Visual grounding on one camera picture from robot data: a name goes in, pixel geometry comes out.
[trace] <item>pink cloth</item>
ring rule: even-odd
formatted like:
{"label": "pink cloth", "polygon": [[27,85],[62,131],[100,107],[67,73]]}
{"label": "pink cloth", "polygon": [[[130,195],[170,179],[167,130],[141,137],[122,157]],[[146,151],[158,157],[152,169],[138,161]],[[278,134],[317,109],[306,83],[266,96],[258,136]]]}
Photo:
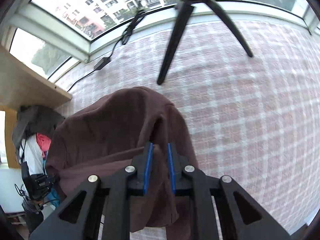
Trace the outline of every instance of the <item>pink cloth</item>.
{"label": "pink cloth", "polygon": [[37,133],[36,134],[36,141],[39,145],[40,149],[42,150],[42,157],[45,157],[45,152],[47,152],[50,148],[51,139],[44,134]]}

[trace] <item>tripod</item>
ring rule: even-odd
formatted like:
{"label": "tripod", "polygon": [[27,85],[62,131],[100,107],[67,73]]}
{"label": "tripod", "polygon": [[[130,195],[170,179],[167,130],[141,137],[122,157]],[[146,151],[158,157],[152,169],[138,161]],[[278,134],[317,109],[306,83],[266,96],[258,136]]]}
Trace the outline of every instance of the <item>tripod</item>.
{"label": "tripod", "polygon": [[194,7],[191,5],[193,3],[205,3],[214,13],[224,22],[224,24],[231,30],[234,36],[238,39],[246,53],[249,57],[253,57],[253,54],[249,48],[249,45],[245,41],[244,37],[233,23],[231,18],[225,13],[223,8],[215,0],[182,0],[182,5],[180,7],[169,45],[162,62],[157,84],[161,85],[167,75],[171,61],[176,52],[184,29],[186,28],[187,22],[192,14]]}

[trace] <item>pink plaid fabric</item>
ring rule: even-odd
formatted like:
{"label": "pink plaid fabric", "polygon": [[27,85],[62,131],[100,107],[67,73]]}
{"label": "pink plaid fabric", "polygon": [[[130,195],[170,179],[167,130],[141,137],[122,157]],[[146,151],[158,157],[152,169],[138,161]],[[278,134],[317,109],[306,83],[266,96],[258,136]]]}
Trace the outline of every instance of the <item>pink plaid fabric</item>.
{"label": "pink plaid fabric", "polygon": [[[254,57],[221,22],[189,25],[162,86],[156,79],[171,30],[119,47],[58,108],[71,115],[121,88],[147,86],[184,116],[200,168],[232,176],[285,229],[320,204],[320,40],[307,30],[236,21]],[[98,60],[57,84],[69,88]],[[132,239],[165,239],[145,229]]]}

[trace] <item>wooden panel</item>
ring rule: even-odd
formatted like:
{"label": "wooden panel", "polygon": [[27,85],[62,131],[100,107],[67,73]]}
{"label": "wooden panel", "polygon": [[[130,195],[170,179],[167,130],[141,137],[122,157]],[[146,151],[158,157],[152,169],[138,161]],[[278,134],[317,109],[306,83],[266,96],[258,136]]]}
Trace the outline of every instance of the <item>wooden panel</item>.
{"label": "wooden panel", "polygon": [[28,68],[0,46],[0,105],[13,110],[18,110],[21,105],[55,108],[71,98],[71,94]]}
{"label": "wooden panel", "polygon": [[12,142],[12,130],[17,123],[17,112],[5,106],[0,106],[0,111],[5,111],[4,143],[9,168],[19,168],[16,150]]}

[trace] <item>silver screw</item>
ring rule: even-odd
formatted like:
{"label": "silver screw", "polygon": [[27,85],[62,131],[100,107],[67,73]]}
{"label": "silver screw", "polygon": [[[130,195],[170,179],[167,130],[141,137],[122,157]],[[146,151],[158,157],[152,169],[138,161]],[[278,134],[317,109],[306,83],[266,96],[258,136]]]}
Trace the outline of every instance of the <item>silver screw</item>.
{"label": "silver screw", "polygon": [[90,181],[90,182],[96,182],[97,180],[98,180],[97,175],[90,175],[88,178],[88,181]]}
{"label": "silver screw", "polygon": [[185,170],[186,172],[194,172],[194,171],[195,171],[195,168],[194,168],[194,166],[187,165],[187,166],[184,167],[184,170]]}
{"label": "silver screw", "polygon": [[225,182],[225,183],[230,183],[232,181],[231,177],[228,176],[228,175],[224,175],[222,177],[222,181]]}
{"label": "silver screw", "polygon": [[134,172],[135,169],[136,168],[134,166],[129,165],[129,166],[126,166],[125,171],[126,172]]}

